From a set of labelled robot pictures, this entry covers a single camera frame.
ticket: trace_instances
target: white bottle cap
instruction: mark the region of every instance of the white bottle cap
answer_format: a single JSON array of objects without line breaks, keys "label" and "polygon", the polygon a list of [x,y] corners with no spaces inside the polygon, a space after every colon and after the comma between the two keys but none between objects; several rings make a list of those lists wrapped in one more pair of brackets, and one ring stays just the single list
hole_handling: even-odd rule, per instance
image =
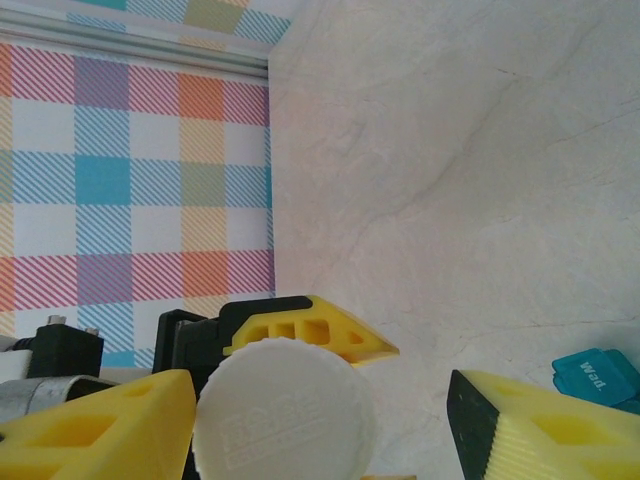
[{"label": "white bottle cap", "polygon": [[202,480],[355,480],[375,441],[366,380],[298,340],[251,343],[202,390],[193,452]]}]

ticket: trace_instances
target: orange square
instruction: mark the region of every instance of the orange square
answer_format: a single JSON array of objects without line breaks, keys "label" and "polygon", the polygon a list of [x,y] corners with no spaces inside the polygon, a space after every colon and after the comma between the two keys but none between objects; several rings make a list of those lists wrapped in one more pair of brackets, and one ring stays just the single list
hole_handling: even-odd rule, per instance
[{"label": "orange square", "polygon": [[229,302],[227,295],[214,295],[211,297],[187,297],[184,299],[184,309],[197,313],[203,317],[217,317],[218,312]]},{"label": "orange square", "polygon": [[180,116],[224,119],[224,85],[219,78],[187,75],[178,76]]},{"label": "orange square", "polygon": [[11,96],[11,46],[0,44],[0,96]]},{"label": "orange square", "polygon": [[0,312],[11,312],[15,309],[15,285],[14,258],[0,258]]},{"label": "orange square", "polygon": [[185,252],[183,258],[185,297],[229,293],[227,252]]}]

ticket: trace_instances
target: black plastic part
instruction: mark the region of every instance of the black plastic part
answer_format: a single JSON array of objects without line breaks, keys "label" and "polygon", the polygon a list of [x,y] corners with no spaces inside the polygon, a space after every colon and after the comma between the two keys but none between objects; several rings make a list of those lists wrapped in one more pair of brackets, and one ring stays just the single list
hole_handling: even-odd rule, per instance
[{"label": "black plastic part", "polygon": [[112,385],[108,383],[80,378],[73,382],[73,385],[71,385],[69,393],[67,393],[66,401],[68,402],[70,400],[75,400],[76,398],[86,397],[87,395],[98,393],[111,387]]},{"label": "black plastic part", "polygon": [[173,352],[177,330],[181,322],[199,322],[206,319],[207,317],[184,310],[172,310],[160,315],[152,372],[158,373],[176,368],[173,366]]},{"label": "black plastic part", "polygon": [[35,339],[35,337],[21,338],[16,343],[14,343],[9,350],[13,350],[13,351],[16,351],[16,350],[30,350],[31,349],[31,344],[33,343],[34,339]]},{"label": "black plastic part", "polygon": [[500,412],[458,370],[451,373],[447,416],[466,480],[482,480]]},{"label": "black plastic part", "polygon": [[[153,373],[171,368],[189,370],[196,398],[200,398],[209,376],[225,359],[224,347],[231,345],[233,336],[251,316],[312,306],[308,297],[296,296],[228,303],[220,316],[212,319],[184,310],[164,313],[158,321]],[[200,479],[191,447],[182,479]]]},{"label": "black plastic part", "polygon": [[63,324],[38,328],[27,378],[100,376],[104,340]]}]

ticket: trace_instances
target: silver metal cylinder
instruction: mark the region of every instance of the silver metal cylinder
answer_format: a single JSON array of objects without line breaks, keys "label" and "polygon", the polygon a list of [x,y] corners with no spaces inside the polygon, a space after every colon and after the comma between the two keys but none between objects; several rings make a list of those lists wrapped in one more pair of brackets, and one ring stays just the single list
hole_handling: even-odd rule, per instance
[{"label": "silver metal cylinder", "polygon": [[64,325],[65,323],[67,323],[67,317],[63,315],[49,315],[47,318],[47,325]]},{"label": "silver metal cylinder", "polygon": [[105,390],[113,385],[116,384],[87,375],[4,382],[0,384],[0,423]]}]

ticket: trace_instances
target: blue square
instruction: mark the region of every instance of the blue square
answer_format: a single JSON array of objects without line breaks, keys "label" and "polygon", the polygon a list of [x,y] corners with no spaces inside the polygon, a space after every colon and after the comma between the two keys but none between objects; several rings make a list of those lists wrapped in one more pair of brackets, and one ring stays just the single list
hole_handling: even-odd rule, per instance
[{"label": "blue square", "polygon": [[129,112],[109,108],[76,107],[76,153],[129,156]]},{"label": "blue square", "polygon": [[76,234],[80,255],[131,253],[131,207],[79,205]]},{"label": "blue square", "polygon": [[78,327],[93,327],[104,338],[106,353],[133,350],[133,305],[111,303],[78,308]]},{"label": "blue square", "polygon": [[131,160],[134,205],[180,205],[180,162]]},{"label": "blue square", "polygon": [[102,366],[103,367],[134,367],[133,350],[127,352],[113,352],[102,354]]},{"label": "blue square", "polygon": [[127,11],[144,15],[145,17],[184,23],[188,3],[189,0],[170,0],[165,2],[158,2],[158,0],[128,0]]},{"label": "blue square", "polygon": [[264,167],[225,167],[227,207],[268,207],[268,174]]},{"label": "blue square", "polygon": [[13,152],[16,203],[75,203],[73,155]]},{"label": "blue square", "polygon": [[76,202],[79,205],[129,205],[130,161],[76,155]]}]

